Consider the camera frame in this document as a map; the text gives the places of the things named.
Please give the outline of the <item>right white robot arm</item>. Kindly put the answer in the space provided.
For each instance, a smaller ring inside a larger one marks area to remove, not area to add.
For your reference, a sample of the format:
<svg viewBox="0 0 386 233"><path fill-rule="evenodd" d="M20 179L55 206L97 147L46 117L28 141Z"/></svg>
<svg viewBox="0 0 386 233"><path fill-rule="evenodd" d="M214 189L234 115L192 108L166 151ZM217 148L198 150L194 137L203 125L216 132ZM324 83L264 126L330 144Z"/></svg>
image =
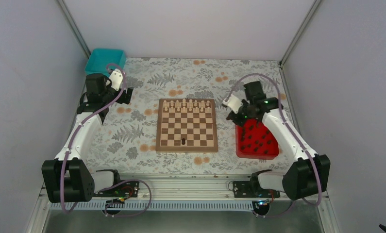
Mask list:
<svg viewBox="0 0 386 233"><path fill-rule="evenodd" d="M257 198L268 190L282 191L291 200L318 195L316 205L326 191L330 159L312 149L288 121L279 97L268 98L259 81L244 85L246 98L241 100L229 94L222 102L231 109L227 120L244 127L249 120L261 123L277 141L291 165L283 172L271 169L258 171L252 176L250 192Z"/></svg>

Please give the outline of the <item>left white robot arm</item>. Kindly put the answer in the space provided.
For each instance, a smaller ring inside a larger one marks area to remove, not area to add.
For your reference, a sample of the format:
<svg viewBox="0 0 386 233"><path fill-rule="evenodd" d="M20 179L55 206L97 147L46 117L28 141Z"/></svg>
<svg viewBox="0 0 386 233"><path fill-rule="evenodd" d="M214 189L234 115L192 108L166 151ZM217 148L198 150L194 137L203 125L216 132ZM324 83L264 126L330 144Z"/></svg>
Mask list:
<svg viewBox="0 0 386 233"><path fill-rule="evenodd" d="M90 201L101 190L114 197L122 190L116 172L91 172L86 166L86 158L110 106L130 103L133 89L125 86L125 74L119 69L109 76L102 73L87 75L85 87L67 142L53 160L45 160L41 167L52 203Z"/></svg>

